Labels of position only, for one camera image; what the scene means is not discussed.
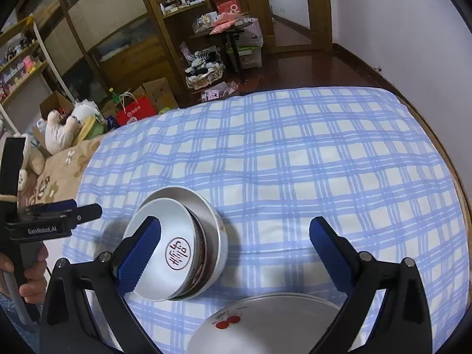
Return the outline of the person's left hand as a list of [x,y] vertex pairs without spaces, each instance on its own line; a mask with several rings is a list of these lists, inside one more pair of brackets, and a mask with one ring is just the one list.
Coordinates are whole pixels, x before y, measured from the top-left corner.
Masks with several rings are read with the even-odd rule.
[[[26,284],[19,287],[19,294],[28,304],[42,304],[46,296],[47,281],[44,277],[46,272],[46,258],[48,250],[44,244],[41,244],[37,254],[37,261],[29,267],[24,276],[27,279]],[[1,253],[1,273],[13,273],[14,265],[11,260]],[[10,293],[1,279],[1,295],[10,298]]]

